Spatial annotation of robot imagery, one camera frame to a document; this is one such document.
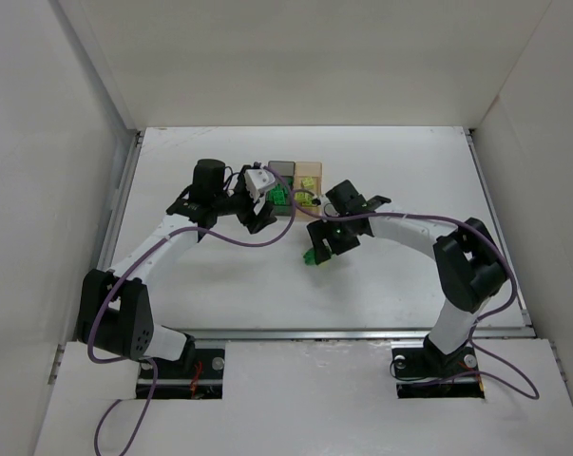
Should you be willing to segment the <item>lime lego hollow brick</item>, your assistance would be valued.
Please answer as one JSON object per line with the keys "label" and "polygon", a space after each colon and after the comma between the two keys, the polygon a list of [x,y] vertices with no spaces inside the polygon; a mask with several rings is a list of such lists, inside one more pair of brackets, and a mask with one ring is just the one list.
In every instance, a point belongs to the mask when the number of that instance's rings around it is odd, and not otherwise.
{"label": "lime lego hollow brick", "polygon": [[313,207],[315,205],[315,197],[313,193],[296,192],[295,200],[303,207]]}

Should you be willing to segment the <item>dark green lego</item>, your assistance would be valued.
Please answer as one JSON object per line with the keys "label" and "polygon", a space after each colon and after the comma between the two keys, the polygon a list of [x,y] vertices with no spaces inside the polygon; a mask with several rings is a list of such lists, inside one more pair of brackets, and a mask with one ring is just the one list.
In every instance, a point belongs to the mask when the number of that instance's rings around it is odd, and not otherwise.
{"label": "dark green lego", "polygon": [[322,263],[327,262],[333,256],[330,249],[326,248],[310,248],[304,255],[304,263],[308,266],[318,266]]}

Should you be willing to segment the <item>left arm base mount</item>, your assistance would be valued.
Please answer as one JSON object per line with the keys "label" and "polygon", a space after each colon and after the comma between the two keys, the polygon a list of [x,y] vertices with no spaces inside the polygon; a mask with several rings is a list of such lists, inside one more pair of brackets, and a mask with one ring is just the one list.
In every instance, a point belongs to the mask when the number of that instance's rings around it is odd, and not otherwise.
{"label": "left arm base mount", "polygon": [[192,361],[156,360],[158,379],[153,399],[219,400],[222,398],[225,343],[201,341]]}

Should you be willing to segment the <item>dark green lego plate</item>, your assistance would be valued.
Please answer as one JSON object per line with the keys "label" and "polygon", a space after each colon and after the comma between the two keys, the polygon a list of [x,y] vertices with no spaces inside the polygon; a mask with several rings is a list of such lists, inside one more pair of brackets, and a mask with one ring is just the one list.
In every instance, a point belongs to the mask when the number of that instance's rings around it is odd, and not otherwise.
{"label": "dark green lego plate", "polygon": [[277,184],[267,193],[266,199],[274,205],[287,206],[289,204],[288,190],[283,185]]}

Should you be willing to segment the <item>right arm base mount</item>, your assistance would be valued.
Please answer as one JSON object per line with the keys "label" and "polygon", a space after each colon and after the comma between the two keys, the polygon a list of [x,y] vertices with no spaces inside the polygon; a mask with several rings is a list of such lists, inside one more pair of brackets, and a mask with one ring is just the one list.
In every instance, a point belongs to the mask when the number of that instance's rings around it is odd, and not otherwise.
{"label": "right arm base mount", "polygon": [[437,360],[430,359],[425,347],[392,348],[390,374],[396,380],[399,399],[484,399],[477,368],[476,353],[470,346]]}

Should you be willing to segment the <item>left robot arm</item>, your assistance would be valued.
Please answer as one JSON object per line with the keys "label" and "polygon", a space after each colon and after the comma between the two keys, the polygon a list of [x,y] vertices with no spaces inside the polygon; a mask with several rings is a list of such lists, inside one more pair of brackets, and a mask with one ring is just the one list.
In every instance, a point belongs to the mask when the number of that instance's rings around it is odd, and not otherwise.
{"label": "left robot arm", "polygon": [[109,352],[114,360],[189,361],[193,339],[154,321],[152,287],[211,233],[218,218],[235,216],[251,234],[277,220],[272,202],[264,198],[277,185],[267,167],[243,166],[232,190],[225,171],[223,161],[199,160],[191,183],[168,206],[152,234],[118,263],[86,274],[75,335],[90,352]]}

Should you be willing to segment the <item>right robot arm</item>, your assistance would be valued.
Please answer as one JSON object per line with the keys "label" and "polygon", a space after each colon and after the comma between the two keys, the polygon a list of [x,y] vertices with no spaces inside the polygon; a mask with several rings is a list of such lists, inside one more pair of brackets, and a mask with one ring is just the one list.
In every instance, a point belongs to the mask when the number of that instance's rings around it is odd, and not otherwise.
{"label": "right robot arm", "polygon": [[325,195],[333,216],[320,215],[307,225],[312,242],[306,261],[322,264],[360,245],[368,236],[394,241],[435,262],[445,302],[424,340],[424,351],[444,360],[459,352],[486,303],[499,293],[511,273],[485,224],[402,210],[381,212],[391,201],[365,199],[349,180]]}

